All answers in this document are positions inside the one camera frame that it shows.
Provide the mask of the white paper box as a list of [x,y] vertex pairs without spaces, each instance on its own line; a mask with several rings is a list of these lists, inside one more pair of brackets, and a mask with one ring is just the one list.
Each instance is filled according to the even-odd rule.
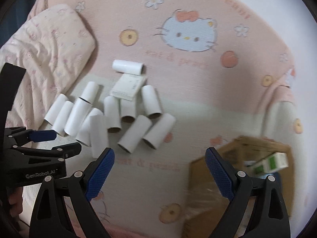
[[144,85],[146,75],[124,73],[110,91],[110,95],[118,99],[132,101]]

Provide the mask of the brown cardboard box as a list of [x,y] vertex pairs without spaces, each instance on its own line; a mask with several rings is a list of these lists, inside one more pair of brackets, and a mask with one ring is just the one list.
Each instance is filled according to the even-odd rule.
[[189,165],[183,237],[290,237],[289,145],[240,136]]

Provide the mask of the flattened white tube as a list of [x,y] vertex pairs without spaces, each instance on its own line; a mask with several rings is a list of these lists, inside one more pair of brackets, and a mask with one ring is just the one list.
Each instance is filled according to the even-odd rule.
[[90,143],[92,157],[98,158],[109,145],[106,116],[93,115],[90,117]]

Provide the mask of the white tube under box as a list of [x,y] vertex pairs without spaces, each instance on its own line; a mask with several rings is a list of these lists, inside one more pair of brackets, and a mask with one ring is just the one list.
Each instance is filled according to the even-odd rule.
[[120,100],[120,115],[121,120],[125,123],[132,123],[137,117],[137,104],[136,100],[128,101],[125,99]]

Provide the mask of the white tube top horizontal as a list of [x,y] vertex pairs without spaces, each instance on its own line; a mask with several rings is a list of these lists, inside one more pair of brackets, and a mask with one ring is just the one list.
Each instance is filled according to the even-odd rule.
[[126,60],[114,60],[112,68],[120,73],[141,75],[143,70],[143,64],[140,62],[126,61]]

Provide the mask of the green white carton box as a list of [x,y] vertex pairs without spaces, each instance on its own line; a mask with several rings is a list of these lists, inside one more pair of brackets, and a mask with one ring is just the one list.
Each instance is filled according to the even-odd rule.
[[274,174],[288,167],[286,153],[275,152],[258,162],[247,167],[247,173],[251,176],[264,176]]

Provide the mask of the pink Hello Kitty bedsheet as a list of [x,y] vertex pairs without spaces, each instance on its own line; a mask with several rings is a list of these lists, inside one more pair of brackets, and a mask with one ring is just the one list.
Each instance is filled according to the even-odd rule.
[[58,4],[73,8],[97,43],[73,96],[94,80],[105,97],[120,76],[115,59],[141,62],[163,112],[176,118],[158,149],[140,142],[129,154],[110,135],[116,162],[92,203],[111,236],[181,237],[190,162],[241,135],[291,147],[283,196],[296,227],[304,205],[296,72],[264,20],[238,0],[36,0],[29,18]]

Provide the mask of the long white nested tube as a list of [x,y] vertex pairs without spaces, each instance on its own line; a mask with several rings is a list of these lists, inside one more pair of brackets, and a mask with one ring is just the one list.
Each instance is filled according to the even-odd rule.
[[67,135],[76,136],[78,134],[84,119],[92,108],[98,89],[99,85],[96,82],[90,81],[87,83],[81,95],[76,99],[64,127],[64,131]]

